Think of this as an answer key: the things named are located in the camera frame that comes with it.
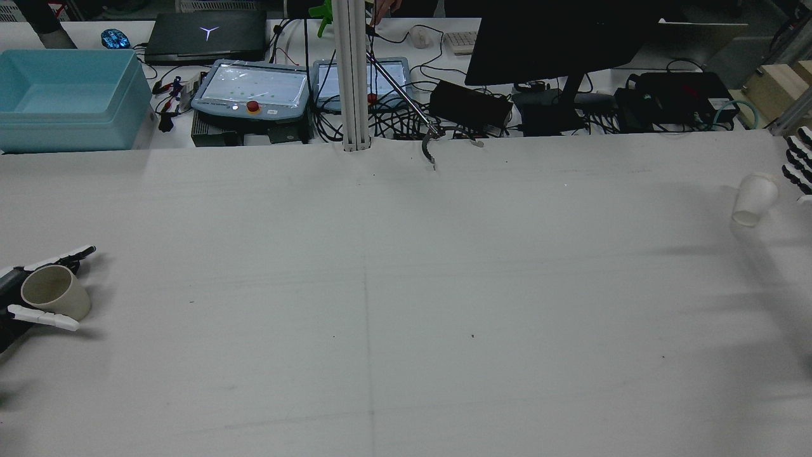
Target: robotic hand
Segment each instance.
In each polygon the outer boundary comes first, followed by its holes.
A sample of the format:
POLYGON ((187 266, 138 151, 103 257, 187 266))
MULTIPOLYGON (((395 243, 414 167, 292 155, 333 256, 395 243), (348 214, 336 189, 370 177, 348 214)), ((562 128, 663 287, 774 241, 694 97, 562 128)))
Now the robotic hand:
POLYGON ((0 270, 0 352, 31 328, 33 323, 54 325, 62 329, 76 330, 78 323, 67 316, 45 313, 21 306, 20 288, 23 281, 38 268, 62 265, 74 274, 79 271, 80 261, 96 252, 95 246, 82 246, 57 257, 32 263, 25 267, 8 267, 0 270))

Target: black laptop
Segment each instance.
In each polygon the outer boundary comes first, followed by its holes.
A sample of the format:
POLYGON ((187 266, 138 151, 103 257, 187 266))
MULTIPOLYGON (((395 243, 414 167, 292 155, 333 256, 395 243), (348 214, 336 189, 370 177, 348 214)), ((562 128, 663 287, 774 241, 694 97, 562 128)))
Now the black laptop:
POLYGON ((199 65, 217 59, 265 58, 264 11, 161 13, 144 54, 150 65, 199 65))

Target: paper cup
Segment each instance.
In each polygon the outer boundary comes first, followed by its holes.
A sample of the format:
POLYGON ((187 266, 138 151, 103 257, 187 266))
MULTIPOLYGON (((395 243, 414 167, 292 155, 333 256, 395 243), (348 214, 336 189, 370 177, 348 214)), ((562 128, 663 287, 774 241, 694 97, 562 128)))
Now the paper cup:
POLYGON ((43 311, 82 320, 90 312, 90 297, 73 272, 62 265, 39 268, 23 281, 20 296, 43 311))
POLYGON ((767 173, 751 173, 739 184, 732 218, 745 227, 755 227, 767 209, 778 200, 778 179, 767 173))

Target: keyboard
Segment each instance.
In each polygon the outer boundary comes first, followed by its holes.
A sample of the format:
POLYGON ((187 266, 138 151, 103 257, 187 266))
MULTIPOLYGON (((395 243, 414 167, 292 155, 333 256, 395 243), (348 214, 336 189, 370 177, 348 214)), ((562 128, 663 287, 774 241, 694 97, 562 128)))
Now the keyboard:
POLYGON ((471 54, 473 43, 477 40, 476 32, 449 32, 446 33, 446 43, 451 52, 456 55, 471 54))

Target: laptop logo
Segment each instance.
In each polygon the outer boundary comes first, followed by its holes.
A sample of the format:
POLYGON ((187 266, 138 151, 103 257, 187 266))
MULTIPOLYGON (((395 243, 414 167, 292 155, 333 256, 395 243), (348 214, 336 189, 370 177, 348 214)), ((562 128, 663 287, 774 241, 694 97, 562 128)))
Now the laptop logo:
POLYGON ((209 40, 209 35, 213 31, 217 30, 218 28, 220 28, 220 27, 219 26, 217 26, 215 28, 203 28, 203 27, 200 27, 199 29, 205 32, 205 40, 208 41, 209 40))

